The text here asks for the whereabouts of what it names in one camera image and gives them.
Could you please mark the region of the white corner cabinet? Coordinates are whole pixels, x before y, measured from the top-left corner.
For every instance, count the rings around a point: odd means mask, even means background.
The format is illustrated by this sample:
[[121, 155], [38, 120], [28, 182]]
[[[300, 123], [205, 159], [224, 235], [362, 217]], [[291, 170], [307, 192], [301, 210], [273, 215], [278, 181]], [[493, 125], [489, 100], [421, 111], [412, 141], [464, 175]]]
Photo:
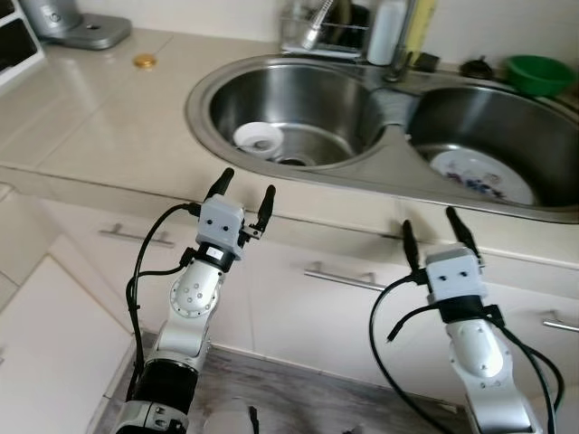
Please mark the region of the white corner cabinet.
[[88, 434], [127, 360], [127, 319], [41, 199], [0, 183], [0, 434]]

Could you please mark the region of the black sink plug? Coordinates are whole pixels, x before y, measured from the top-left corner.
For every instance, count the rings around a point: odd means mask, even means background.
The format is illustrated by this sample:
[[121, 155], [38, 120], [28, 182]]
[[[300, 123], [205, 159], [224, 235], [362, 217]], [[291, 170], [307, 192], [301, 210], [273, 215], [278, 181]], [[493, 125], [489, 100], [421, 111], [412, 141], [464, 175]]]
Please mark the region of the black sink plug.
[[496, 78], [496, 72], [489, 66], [487, 58], [480, 55], [477, 59], [464, 62], [459, 68], [460, 76], [473, 80], [491, 81]]

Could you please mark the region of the small white bowl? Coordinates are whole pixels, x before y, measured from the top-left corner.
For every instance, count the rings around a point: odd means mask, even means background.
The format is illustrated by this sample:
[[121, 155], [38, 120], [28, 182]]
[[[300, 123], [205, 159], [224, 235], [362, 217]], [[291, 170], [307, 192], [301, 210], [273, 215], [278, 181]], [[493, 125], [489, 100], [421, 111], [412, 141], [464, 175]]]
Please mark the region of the small white bowl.
[[281, 151], [284, 133], [280, 128], [265, 121], [250, 121], [236, 128], [233, 144], [248, 156], [269, 160]]

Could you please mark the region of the grey left robot leg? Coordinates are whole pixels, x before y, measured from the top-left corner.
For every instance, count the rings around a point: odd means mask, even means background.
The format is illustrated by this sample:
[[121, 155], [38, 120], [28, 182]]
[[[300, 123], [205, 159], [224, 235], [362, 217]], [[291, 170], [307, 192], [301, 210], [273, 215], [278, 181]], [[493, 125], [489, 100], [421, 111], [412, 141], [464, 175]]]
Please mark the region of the grey left robot leg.
[[219, 402], [206, 413], [202, 434], [261, 434], [258, 409], [240, 398]]

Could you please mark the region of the white floral plate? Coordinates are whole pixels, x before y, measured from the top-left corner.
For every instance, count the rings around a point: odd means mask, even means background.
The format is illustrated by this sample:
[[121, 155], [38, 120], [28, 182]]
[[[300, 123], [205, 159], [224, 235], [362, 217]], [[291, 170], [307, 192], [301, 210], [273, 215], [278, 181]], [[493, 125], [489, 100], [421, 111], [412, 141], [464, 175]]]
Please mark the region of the white floral plate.
[[430, 167], [455, 184], [489, 198], [535, 205], [536, 194], [521, 174], [479, 150], [446, 150], [430, 160]]

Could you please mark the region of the chrome flexible faucet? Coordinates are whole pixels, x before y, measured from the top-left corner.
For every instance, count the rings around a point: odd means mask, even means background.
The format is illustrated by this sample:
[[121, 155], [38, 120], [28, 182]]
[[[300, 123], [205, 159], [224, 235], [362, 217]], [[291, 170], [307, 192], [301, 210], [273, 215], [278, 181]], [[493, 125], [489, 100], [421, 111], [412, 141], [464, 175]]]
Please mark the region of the chrome flexible faucet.
[[[321, 32], [321, 25], [323, 24], [324, 17], [326, 17], [327, 12], [332, 5], [332, 1], [334, 0], [327, 0], [325, 4], [322, 5], [321, 8], [318, 9], [316, 13], [316, 17], [314, 18], [314, 23], [311, 25], [311, 29], [306, 32], [305, 38], [303, 38], [302, 46], [306, 47], [306, 49], [311, 49], [315, 42], [318, 40], [318, 34]], [[371, 23], [368, 26], [368, 32], [365, 34], [365, 45], [368, 42], [369, 38], [369, 30], [371, 30], [371, 25], [373, 23], [373, 12], [376, 8], [377, 1], [379, 0], [366, 0], [368, 2], [367, 7], [369, 11], [371, 11]], [[394, 60], [389, 65], [379, 66], [385, 68], [385, 79], [390, 82], [397, 82], [401, 81], [402, 78], [408, 71], [411, 69], [411, 59], [413, 58], [413, 53], [405, 52], [405, 38], [406, 34], [408, 34], [408, 28], [411, 21], [411, 5], [413, 4], [413, 0], [408, 0], [408, 14], [405, 17], [405, 24], [403, 24], [403, 29], [400, 33], [400, 40], [398, 40], [396, 50], [394, 50]], [[365, 45], [364, 49], [361, 51], [361, 58], [355, 62], [361, 63], [368, 63], [371, 66], [372, 63], [365, 61]]]

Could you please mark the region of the grey appliance base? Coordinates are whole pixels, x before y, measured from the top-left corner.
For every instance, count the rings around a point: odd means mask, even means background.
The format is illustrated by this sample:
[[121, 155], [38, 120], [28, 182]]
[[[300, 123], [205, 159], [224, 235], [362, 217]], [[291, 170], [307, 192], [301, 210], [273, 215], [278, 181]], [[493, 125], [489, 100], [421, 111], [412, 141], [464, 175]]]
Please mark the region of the grey appliance base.
[[18, 0], [38, 40], [76, 49], [100, 51], [129, 37], [128, 18], [83, 13], [76, 0]]

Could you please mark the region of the yellow bottle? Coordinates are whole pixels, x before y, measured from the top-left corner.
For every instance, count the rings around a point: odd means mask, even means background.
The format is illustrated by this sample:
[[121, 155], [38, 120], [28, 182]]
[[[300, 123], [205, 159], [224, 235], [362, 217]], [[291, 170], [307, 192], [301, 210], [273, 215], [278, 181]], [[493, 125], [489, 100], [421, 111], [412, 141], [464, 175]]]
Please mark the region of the yellow bottle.
[[405, 38], [405, 52], [418, 55], [422, 52], [423, 41], [429, 32], [430, 23], [439, 0], [413, 0], [411, 5], [411, 21]]

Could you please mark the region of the white cabinet door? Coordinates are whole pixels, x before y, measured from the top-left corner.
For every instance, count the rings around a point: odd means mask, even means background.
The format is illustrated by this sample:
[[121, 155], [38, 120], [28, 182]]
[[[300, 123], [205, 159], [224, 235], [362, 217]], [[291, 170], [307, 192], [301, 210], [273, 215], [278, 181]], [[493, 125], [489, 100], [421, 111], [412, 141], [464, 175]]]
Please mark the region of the white cabinet door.
[[[95, 271], [107, 281], [113, 295], [113, 306], [121, 317], [127, 317], [127, 303], [124, 300], [124, 289], [127, 285], [140, 248], [140, 240], [116, 239], [100, 235], [101, 231], [112, 229], [121, 224], [121, 230], [129, 235], [145, 236], [156, 222], [160, 212], [149, 214], [145, 218], [110, 213], [79, 205], [43, 200], [47, 215], [51, 216], [71, 237]], [[161, 231], [166, 233], [166, 240], [173, 242], [173, 248], [152, 244], [142, 260], [145, 271], [163, 271], [177, 265], [185, 248], [195, 245], [195, 219], [186, 213], [170, 216], [163, 223]], [[222, 344], [233, 350], [255, 350], [253, 339], [252, 310], [250, 309], [250, 285], [255, 282], [253, 260], [250, 252], [231, 267], [231, 272], [224, 277], [220, 300], [210, 322], [212, 343]], [[174, 276], [150, 277], [140, 280], [139, 293], [140, 321], [144, 329], [154, 332], [168, 318], [166, 308], [169, 306], [169, 290], [175, 280]]]
[[579, 332], [546, 326], [545, 319], [578, 326], [579, 272], [554, 266], [517, 266], [501, 271], [499, 278], [484, 269], [489, 294], [487, 305], [500, 306], [506, 326], [522, 343], [553, 360], [562, 373], [563, 408], [578, 409]]
[[[410, 272], [401, 241], [342, 232], [274, 234], [271, 228], [263, 240], [250, 245], [245, 251], [255, 257], [255, 282], [249, 293], [253, 351], [339, 379], [387, 387], [374, 363], [367, 332], [371, 306], [379, 292], [303, 276], [303, 269], [322, 261], [327, 272], [347, 276], [374, 272], [376, 281], [387, 285]], [[411, 285], [394, 289], [377, 314], [377, 332], [389, 334], [397, 318], [425, 306], [425, 294], [425, 289]], [[441, 377], [450, 375], [451, 370], [437, 356], [445, 351], [442, 331], [434, 332], [434, 343], [418, 343], [423, 321], [437, 323], [437, 318], [415, 318], [404, 334], [398, 335], [397, 342], [388, 344], [382, 336], [382, 359], [406, 392], [432, 400], [464, 402], [462, 387]], [[437, 324], [430, 326], [440, 330]]]

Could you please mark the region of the small black sponge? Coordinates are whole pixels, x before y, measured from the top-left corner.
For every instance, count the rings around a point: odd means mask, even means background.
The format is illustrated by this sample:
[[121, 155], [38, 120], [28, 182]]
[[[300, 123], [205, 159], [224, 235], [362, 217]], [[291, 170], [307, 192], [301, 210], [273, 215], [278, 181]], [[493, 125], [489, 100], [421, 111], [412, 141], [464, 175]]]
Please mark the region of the small black sponge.
[[439, 55], [433, 55], [428, 52], [421, 52], [413, 62], [413, 70], [422, 73], [437, 73], [440, 66]]

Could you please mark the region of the white plastic bottle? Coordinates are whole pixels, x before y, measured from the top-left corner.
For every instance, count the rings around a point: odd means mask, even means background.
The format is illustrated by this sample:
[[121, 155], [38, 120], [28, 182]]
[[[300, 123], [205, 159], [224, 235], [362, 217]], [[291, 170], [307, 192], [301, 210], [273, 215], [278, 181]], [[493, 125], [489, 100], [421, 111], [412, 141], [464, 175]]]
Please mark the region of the white plastic bottle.
[[394, 60], [394, 50], [408, 14], [408, 0], [379, 0], [365, 45], [365, 61], [385, 66]]

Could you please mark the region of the stainless steel double sink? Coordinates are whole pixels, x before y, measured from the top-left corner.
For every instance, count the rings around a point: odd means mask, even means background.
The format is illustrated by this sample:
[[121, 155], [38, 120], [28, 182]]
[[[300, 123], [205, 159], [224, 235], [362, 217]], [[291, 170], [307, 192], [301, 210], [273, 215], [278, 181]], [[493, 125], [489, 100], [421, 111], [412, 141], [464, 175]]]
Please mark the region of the stainless steel double sink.
[[[211, 71], [185, 99], [203, 148], [239, 168], [293, 179], [559, 224], [579, 221], [579, 116], [572, 102], [508, 84], [303, 57], [257, 55]], [[248, 156], [236, 128], [284, 133], [277, 156]], [[518, 205], [453, 183], [430, 167], [446, 150], [479, 150], [521, 174], [537, 197]]]

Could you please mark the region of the green plastic bowl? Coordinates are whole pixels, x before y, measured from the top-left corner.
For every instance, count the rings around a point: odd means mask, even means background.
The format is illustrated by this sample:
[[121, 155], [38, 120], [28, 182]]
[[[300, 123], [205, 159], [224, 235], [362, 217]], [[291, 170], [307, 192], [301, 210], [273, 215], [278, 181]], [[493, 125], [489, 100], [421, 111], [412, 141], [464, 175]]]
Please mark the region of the green plastic bowl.
[[566, 63], [542, 55], [512, 55], [505, 65], [509, 86], [533, 98], [554, 98], [578, 80]]

